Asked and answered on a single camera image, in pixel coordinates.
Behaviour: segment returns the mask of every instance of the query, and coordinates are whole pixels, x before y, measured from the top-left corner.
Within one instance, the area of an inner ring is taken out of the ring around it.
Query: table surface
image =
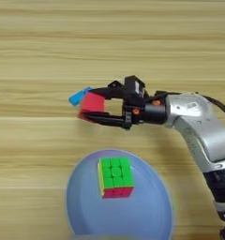
[[[68,178],[104,148],[132,152],[162,176],[174,239],[218,239],[223,223],[177,132],[85,123],[68,104],[86,86],[132,74],[152,94],[199,91],[225,102],[225,1],[0,0],[0,240],[69,239]]]

